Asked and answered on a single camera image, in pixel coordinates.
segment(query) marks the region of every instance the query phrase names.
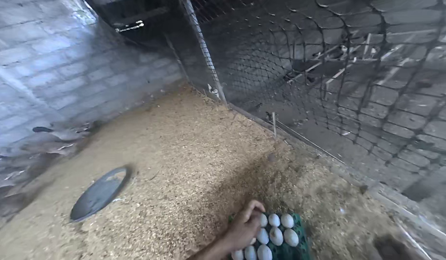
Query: sawdust bedding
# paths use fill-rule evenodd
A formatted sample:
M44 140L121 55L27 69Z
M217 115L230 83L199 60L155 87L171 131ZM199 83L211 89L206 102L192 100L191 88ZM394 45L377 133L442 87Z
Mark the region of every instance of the sawdust bedding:
M70 223L81 193L122 165L133 176L119 199ZM39 183L50 185L0 230L0 259L184 259L251 198L300 213L322 260L365 259L365 243L393 228L377 201L314 154L188 87L116 118Z

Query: human hand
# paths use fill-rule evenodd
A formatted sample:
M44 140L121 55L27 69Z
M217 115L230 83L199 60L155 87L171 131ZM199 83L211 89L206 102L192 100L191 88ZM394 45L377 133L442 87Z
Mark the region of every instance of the human hand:
M260 215L265 212L261 202L250 201L237 215L222 237L230 251L236 251L250 245L260 230Z

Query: chicken wire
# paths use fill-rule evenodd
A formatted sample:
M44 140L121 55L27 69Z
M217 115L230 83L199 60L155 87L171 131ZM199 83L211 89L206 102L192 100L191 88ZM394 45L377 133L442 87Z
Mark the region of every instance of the chicken wire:
M446 190L446 174L424 184L446 167L446 0L98 1L129 39L171 46L204 94L275 112L412 200Z

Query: plastic egg tray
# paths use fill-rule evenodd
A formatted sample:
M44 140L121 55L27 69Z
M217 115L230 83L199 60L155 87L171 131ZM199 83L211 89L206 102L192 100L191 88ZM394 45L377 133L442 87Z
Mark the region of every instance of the plastic egg tray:
M271 213L264 213L266 215L266 218L268 218ZM283 213L276 213L276 215L281 218ZM292 228L295 233L298 235L298 245L296 247L291 247L288 245L285 240L280 246L276 246L273 244L270 240L270 242L267 244L267 246L271 249L271 252L273 253L273 260L312 260L310 257L310 250L308 247L308 240L305 233L305 228L303 226L303 223L301 221L300 215L297 213L289 213L292 218L294 219L294 227ZM234 219L235 215L229 216L229 222L231 223ZM278 227L282 234L284 234L284 230L286 229L282 225ZM265 227L267 233L270 233L271 225L268 223ZM255 251L258 250L258 247L261 245L261 243L257 240L255 244L253 245L255 247Z

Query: white egg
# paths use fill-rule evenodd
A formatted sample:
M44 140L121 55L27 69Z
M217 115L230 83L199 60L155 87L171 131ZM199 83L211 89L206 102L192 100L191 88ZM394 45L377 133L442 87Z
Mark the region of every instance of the white egg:
M270 230L271 242L277 246L282 245L284 238L282 236L282 231L278 227L272 227Z
M296 247L298 245L298 235L290 228L287 228L284 231L284 240L291 247Z
M281 221L279 220L279 217L276 214L271 214L268 217L268 222L273 227L279 227L279 225L281 224Z
M257 255L260 260L273 260L273 253L267 245L260 245Z
M281 224L286 228L294 227L294 218L289 214L282 214L281 216Z
M266 229L260 228L260 231L258 232L258 235L257 235L257 239L258 239L258 241L260 241L261 244L265 244L265 245L270 241L270 239L268 237L268 233L266 232Z
M247 246L244 249L244 256L247 260L257 260L257 252L253 246Z
M231 253L233 260L244 260L244 253L242 250L234 251Z
M260 215L261 227L264 228L268 224L268 219L265 214Z

